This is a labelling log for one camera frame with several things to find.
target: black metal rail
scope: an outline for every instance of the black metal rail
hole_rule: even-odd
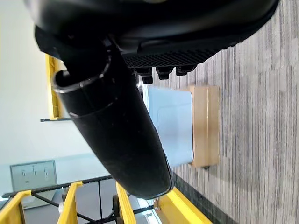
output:
[[[103,177],[97,177],[97,178],[92,178],[92,179],[87,179],[82,181],[83,183],[92,183],[92,182],[97,182],[97,181],[104,181],[104,180],[109,180],[112,179],[112,176],[103,176]],[[44,187],[44,188],[36,188],[31,190],[31,193],[40,193],[44,191],[49,191],[49,190],[56,190],[59,188],[67,188],[70,186],[71,183],[64,183],[64,184],[58,184],[58,185],[53,185],[49,187]],[[6,193],[2,197],[7,198],[7,197],[14,197],[19,191],[12,192],[12,193]]]
[[[103,218],[103,214],[102,214],[101,186],[100,186],[100,182],[99,181],[98,181],[98,188],[99,188],[100,215],[101,215],[101,219],[102,219]]]
[[[153,205],[150,205],[146,208],[140,208],[140,209],[135,209],[133,210],[133,213],[136,215],[138,213],[142,213],[144,211],[147,211],[147,210],[152,210],[154,209],[154,206]],[[109,216],[107,216],[107,218],[103,218],[103,219],[99,219],[99,220],[96,220],[95,223],[96,224],[103,224],[103,223],[108,223],[108,222],[111,222],[111,221],[115,221],[116,220],[116,216],[113,215],[114,212],[111,212],[111,214]]]
[[[66,121],[66,120],[71,120],[70,118],[57,118],[56,120],[51,120],[47,118],[40,119],[40,122],[52,122],[52,121]]]

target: white wall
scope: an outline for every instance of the white wall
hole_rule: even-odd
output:
[[[80,154],[55,159],[57,184],[109,175],[94,154]]]
[[[47,106],[45,57],[33,22],[22,0],[0,0],[0,178],[10,177],[11,164],[93,156],[71,121],[40,122],[49,117]]]

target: striped carpet floor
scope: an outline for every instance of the striped carpet floor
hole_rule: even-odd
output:
[[[299,3],[282,0],[256,34],[185,77],[155,86],[218,85],[220,163],[173,171],[237,223],[299,223]]]

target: floor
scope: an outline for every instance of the floor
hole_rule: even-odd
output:
[[[282,0],[255,35],[185,77],[154,85],[218,85],[220,163],[174,172],[237,223],[299,223],[299,3]]]

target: textured black grille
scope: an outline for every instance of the textured black grille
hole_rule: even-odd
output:
[[[124,55],[129,68],[180,66],[203,63],[221,49],[187,50],[152,55]]]

